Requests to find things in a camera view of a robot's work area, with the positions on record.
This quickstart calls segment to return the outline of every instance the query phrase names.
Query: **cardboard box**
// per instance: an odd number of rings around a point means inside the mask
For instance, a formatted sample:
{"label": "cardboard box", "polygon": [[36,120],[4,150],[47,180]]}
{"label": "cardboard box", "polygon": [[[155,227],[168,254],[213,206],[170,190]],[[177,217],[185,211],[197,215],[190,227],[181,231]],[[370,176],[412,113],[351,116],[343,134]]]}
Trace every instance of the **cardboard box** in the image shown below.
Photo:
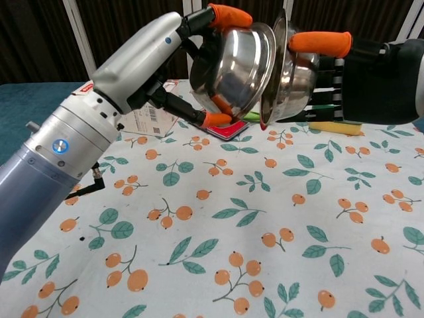
{"label": "cardboard box", "polygon": [[[170,80],[164,84],[165,90],[178,94],[178,81]],[[87,95],[93,89],[93,81],[88,81],[81,87],[77,88],[73,94],[77,96]],[[173,116],[163,109],[157,109],[150,103],[146,103],[141,109],[132,111],[122,116],[120,123],[125,128],[123,131],[136,134],[148,134],[151,136],[164,137],[174,126],[178,117]]]}

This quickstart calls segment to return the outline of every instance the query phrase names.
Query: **barcode label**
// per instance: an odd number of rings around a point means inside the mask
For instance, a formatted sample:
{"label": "barcode label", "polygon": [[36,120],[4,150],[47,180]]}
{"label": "barcode label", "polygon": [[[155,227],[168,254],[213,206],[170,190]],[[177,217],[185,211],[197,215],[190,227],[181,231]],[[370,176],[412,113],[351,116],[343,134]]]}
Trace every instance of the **barcode label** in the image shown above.
{"label": "barcode label", "polygon": [[150,119],[153,122],[157,123],[158,122],[158,119],[156,118],[156,110],[155,110],[155,108],[153,108],[152,106],[149,106],[148,107],[148,113],[150,115]]}

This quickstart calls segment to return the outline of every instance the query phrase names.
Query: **green leaf print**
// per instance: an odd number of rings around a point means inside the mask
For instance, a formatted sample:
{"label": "green leaf print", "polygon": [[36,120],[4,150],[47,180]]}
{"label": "green leaf print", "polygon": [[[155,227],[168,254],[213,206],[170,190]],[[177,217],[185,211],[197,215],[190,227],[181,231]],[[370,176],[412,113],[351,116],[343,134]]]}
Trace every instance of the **green leaf print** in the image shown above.
{"label": "green leaf print", "polygon": [[98,248],[101,248],[103,244],[105,244],[105,239],[103,237],[96,237],[88,244],[88,248],[90,250],[97,250]]}
{"label": "green leaf print", "polygon": [[370,305],[368,306],[368,310],[371,313],[377,313],[384,308],[384,300],[374,300],[370,302]]}
{"label": "green leaf print", "polygon": [[321,230],[319,227],[314,227],[313,225],[306,226],[307,231],[309,234],[315,239],[318,240],[321,243],[328,242],[328,238],[325,235],[324,231]]}
{"label": "green leaf print", "polygon": [[212,216],[214,219],[228,219],[240,212],[239,209],[224,209]]}
{"label": "green leaf print", "polygon": [[12,263],[14,268],[17,268],[18,270],[26,270],[27,264],[23,260],[17,260]]}
{"label": "green leaf print", "polygon": [[59,264],[59,254],[53,259],[53,261],[47,266],[46,269],[46,278],[49,278],[55,269],[57,269]]}
{"label": "green leaf print", "polygon": [[416,306],[416,308],[421,309],[418,295],[415,293],[415,289],[413,289],[411,285],[408,284],[408,282],[405,282],[405,291],[409,300]]}
{"label": "green leaf print", "polygon": [[289,169],[283,172],[283,174],[285,174],[286,176],[289,177],[298,177],[298,176],[306,176],[309,173],[309,171],[307,170],[303,170],[303,169]]}
{"label": "green leaf print", "polygon": [[310,169],[315,167],[313,161],[309,157],[304,156],[302,154],[297,155],[297,161],[299,161],[299,163],[305,168]]}
{"label": "green leaf print", "polygon": [[283,284],[278,285],[277,292],[281,300],[287,303],[287,292]]}
{"label": "green leaf print", "polygon": [[324,255],[326,249],[327,248],[322,245],[311,245],[303,252],[302,256],[306,258],[318,258]]}
{"label": "green leaf print", "polygon": [[186,174],[190,171],[192,171],[194,169],[194,165],[191,162],[182,162],[179,166],[178,166],[178,171]]}
{"label": "green leaf print", "polygon": [[389,279],[389,278],[387,278],[387,277],[380,276],[380,275],[375,275],[374,277],[375,277],[375,278],[376,278],[376,280],[378,280],[381,284],[383,284],[383,285],[385,285],[385,286],[387,286],[387,287],[394,287],[394,286],[397,286],[397,284],[396,284],[393,280],[391,280],[391,279]]}
{"label": "green leaf print", "polygon": [[179,174],[177,174],[176,172],[168,172],[163,178],[163,183],[167,187],[172,187],[176,185],[179,182],[179,180],[180,180]]}
{"label": "green leaf print", "polygon": [[222,144],[221,148],[225,151],[236,151],[238,148],[233,144]]}
{"label": "green leaf print", "polygon": [[271,299],[267,297],[264,298],[264,307],[268,318],[275,318],[276,308],[274,307],[274,304],[272,303]]}
{"label": "green leaf print", "polygon": [[100,214],[99,221],[102,224],[112,224],[118,219],[118,215],[116,209],[108,208]]}
{"label": "green leaf print", "polygon": [[307,194],[316,194],[321,190],[321,181],[318,179],[310,179],[306,182]]}
{"label": "green leaf print", "polygon": [[128,310],[122,318],[135,318],[138,317],[145,309],[147,308],[146,305],[137,305]]}
{"label": "green leaf print", "polygon": [[34,275],[36,269],[37,269],[37,266],[33,267],[29,272],[26,273],[26,275],[22,279],[22,282],[21,282],[22,285],[25,285],[32,278],[32,275]]}
{"label": "green leaf print", "polygon": [[299,294],[299,283],[294,283],[289,289],[289,301],[295,299]]}
{"label": "green leaf print", "polygon": [[403,307],[400,303],[400,300],[396,297],[396,295],[393,295],[393,307],[395,309],[395,312],[399,317],[403,317]]}
{"label": "green leaf print", "polygon": [[171,254],[169,263],[173,263],[179,258],[187,249],[188,244],[190,244],[191,237],[187,237],[184,240],[182,240],[178,245],[175,247],[174,251]]}
{"label": "green leaf print", "polygon": [[48,258],[48,255],[45,251],[43,250],[35,250],[34,251],[34,257],[37,260],[46,260]]}
{"label": "green leaf print", "polygon": [[405,236],[405,239],[413,244],[424,245],[423,233],[414,227],[404,227],[403,235]]}
{"label": "green leaf print", "polygon": [[368,295],[371,295],[372,297],[386,298],[385,295],[380,290],[376,290],[375,288],[367,288],[365,291]]}
{"label": "green leaf print", "polygon": [[134,227],[131,223],[121,221],[113,226],[111,234],[114,239],[126,239],[132,235],[133,231]]}
{"label": "green leaf print", "polygon": [[201,243],[191,254],[191,257],[204,257],[206,254],[211,252],[215,246],[217,245],[218,240],[216,238],[212,238],[211,240],[206,240]]}
{"label": "green leaf print", "polygon": [[245,215],[238,223],[237,227],[245,227],[246,225],[251,224],[251,222],[255,219],[255,217],[258,215],[258,211],[250,212],[248,215]]}
{"label": "green leaf print", "polygon": [[348,315],[347,318],[368,318],[363,313],[357,310],[352,310]]}
{"label": "green leaf print", "polygon": [[345,270],[345,262],[343,261],[342,256],[335,254],[330,258],[331,270],[334,273],[334,276],[339,277],[343,274]]}
{"label": "green leaf print", "polygon": [[206,273],[205,269],[201,265],[199,265],[198,263],[195,263],[195,262],[183,261],[183,266],[188,272],[190,272],[192,274],[204,274],[204,273]]}
{"label": "green leaf print", "polygon": [[235,197],[230,198],[231,202],[233,202],[235,205],[238,205],[239,207],[242,207],[244,209],[247,209],[247,204],[241,199],[236,199]]}

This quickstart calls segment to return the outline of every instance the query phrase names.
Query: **teal cloth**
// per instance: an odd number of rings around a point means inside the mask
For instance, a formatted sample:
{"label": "teal cloth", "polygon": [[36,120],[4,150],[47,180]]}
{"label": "teal cloth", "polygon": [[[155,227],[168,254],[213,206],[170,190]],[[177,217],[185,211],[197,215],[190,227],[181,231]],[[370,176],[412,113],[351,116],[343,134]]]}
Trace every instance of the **teal cloth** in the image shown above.
{"label": "teal cloth", "polygon": [[30,131],[29,121],[41,125],[83,83],[22,83],[0,85],[0,165],[4,164]]}

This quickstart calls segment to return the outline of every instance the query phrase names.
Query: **robotic hand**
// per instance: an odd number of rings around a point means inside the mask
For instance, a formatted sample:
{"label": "robotic hand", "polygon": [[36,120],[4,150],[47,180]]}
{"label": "robotic hand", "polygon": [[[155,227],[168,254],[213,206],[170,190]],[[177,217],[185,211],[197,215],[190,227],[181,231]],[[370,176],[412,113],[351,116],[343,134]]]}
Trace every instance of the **robotic hand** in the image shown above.
{"label": "robotic hand", "polygon": [[301,32],[288,45],[326,55],[315,88],[333,90],[314,93],[310,104],[340,105],[343,115],[327,120],[390,125],[424,116],[424,40],[381,44],[348,32]]}
{"label": "robotic hand", "polygon": [[121,115],[149,101],[202,127],[231,122],[226,114],[193,109],[162,85],[177,49],[196,54],[190,36],[251,23],[250,15],[224,5],[210,5],[186,17],[165,14],[140,29],[93,74],[93,91],[84,99],[71,95],[41,127],[29,123],[34,134],[0,167],[0,277],[90,168],[94,184],[71,196],[104,187],[97,160],[123,128]]}

